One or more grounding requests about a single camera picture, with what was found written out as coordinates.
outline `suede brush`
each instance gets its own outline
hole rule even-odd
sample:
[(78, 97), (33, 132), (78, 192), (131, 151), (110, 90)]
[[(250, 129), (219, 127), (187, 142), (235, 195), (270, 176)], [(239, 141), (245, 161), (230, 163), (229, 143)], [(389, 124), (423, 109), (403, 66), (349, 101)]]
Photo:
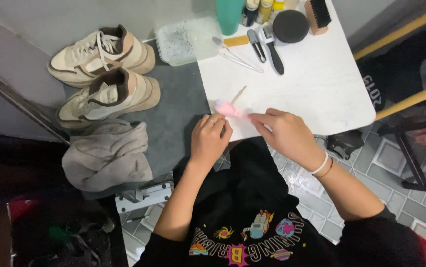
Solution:
[(328, 31), (328, 24), (331, 22), (325, 0), (307, 0), (305, 2), (308, 22), (313, 35), (319, 35)]

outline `beige sneaker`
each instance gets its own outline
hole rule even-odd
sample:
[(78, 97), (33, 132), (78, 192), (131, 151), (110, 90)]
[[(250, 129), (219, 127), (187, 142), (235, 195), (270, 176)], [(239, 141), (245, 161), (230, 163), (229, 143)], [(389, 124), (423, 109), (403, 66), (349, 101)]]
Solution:
[(56, 112), (65, 128), (85, 128), (106, 118), (149, 109), (160, 100), (160, 86), (154, 78), (124, 68), (106, 72), (92, 84), (71, 96)]
[(100, 28), (85, 39), (63, 48), (50, 59), (47, 69), (63, 83), (83, 88), (99, 75), (115, 68), (124, 67), (145, 74), (154, 65), (154, 49), (139, 42), (119, 25)]

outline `yellow eraser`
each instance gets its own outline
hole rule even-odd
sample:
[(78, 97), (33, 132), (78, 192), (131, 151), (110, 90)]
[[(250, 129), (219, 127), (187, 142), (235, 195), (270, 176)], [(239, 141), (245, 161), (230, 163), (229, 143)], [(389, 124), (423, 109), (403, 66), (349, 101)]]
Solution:
[(245, 45), (249, 43), (249, 37), (247, 37), (247, 35), (242, 35), (238, 37), (228, 38), (224, 40), (224, 43), (229, 47), (237, 46), (237, 45)]

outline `white bracelet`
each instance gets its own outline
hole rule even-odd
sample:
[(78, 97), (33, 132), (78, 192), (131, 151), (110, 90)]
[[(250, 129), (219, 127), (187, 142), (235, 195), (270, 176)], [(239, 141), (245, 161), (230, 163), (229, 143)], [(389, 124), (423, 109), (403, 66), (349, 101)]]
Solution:
[(322, 165), (320, 167), (318, 167), (318, 169), (315, 172), (311, 172), (311, 175), (321, 171), (323, 169), (323, 167), (325, 167), (325, 164), (327, 163), (327, 161), (328, 161), (328, 152), (325, 151), (325, 160), (323, 161)]

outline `teal bottle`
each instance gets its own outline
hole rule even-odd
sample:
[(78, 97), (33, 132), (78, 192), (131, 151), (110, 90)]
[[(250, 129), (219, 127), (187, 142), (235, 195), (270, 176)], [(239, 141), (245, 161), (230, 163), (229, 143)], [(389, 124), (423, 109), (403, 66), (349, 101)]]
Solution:
[(244, 0), (216, 0), (216, 13), (221, 32), (233, 35), (239, 27)]

